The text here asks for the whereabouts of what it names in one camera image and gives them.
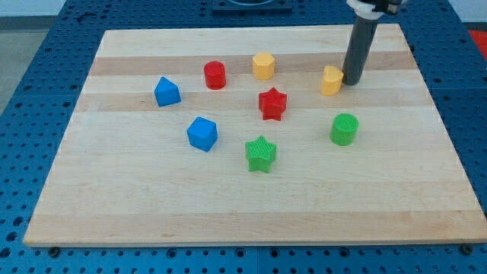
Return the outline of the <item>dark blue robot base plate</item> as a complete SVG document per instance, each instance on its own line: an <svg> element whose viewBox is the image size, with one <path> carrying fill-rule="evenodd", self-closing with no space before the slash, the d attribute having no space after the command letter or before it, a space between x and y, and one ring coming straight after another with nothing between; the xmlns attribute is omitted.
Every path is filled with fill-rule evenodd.
<svg viewBox="0 0 487 274"><path fill-rule="evenodd" d="M212 14L292 12L292 0L208 0Z"/></svg>

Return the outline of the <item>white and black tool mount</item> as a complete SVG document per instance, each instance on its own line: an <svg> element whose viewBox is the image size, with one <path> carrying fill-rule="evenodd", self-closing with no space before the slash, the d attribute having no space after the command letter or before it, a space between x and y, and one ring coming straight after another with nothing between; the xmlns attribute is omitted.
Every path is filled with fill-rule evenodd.
<svg viewBox="0 0 487 274"><path fill-rule="evenodd" d="M379 19L384 14L396 14L406 0L346 0L357 16L364 19Z"/></svg>

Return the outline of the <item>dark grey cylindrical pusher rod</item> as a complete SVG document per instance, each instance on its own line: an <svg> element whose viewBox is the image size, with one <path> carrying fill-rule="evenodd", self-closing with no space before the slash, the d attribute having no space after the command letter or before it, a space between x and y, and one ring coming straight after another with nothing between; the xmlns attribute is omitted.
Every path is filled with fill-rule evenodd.
<svg viewBox="0 0 487 274"><path fill-rule="evenodd" d="M342 65L343 84L352 86L359 83L377 25L378 19L356 18Z"/></svg>

